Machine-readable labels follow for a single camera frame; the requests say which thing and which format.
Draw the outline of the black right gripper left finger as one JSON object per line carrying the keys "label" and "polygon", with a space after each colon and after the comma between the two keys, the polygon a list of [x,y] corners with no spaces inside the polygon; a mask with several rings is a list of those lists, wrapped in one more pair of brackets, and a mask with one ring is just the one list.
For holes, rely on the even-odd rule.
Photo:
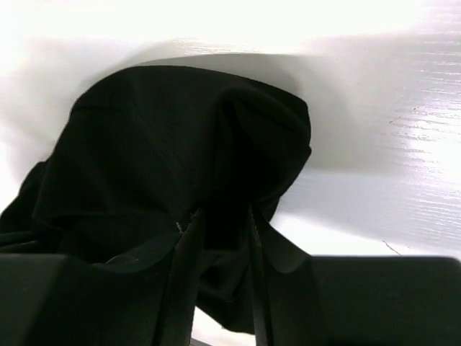
{"label": "black right gripper left finger", "polygon": [[204,215],[104,264],[62,254],[1,256],[3,345],[188,345]]}

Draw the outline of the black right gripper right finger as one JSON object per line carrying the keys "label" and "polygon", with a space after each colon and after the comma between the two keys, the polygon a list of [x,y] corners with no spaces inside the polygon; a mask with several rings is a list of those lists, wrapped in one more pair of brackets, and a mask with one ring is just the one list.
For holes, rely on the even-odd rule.
{"label": "black right gripper right finger", "polygon": [[460,263],[313,257],[248,211],[258,345],[458,345]]}

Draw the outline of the black skirt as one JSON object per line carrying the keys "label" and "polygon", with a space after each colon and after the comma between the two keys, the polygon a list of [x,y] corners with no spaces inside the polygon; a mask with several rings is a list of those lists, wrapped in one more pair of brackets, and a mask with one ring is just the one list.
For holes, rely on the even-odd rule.
{"label": "black skirt", "polygon": [[186,66],[118,71],[83,93],[1,214],[13,252],[106,262],[205,213],[197,304],[254,333],[244,226],[266,220],[310,156],[308,106],[260,81]]}

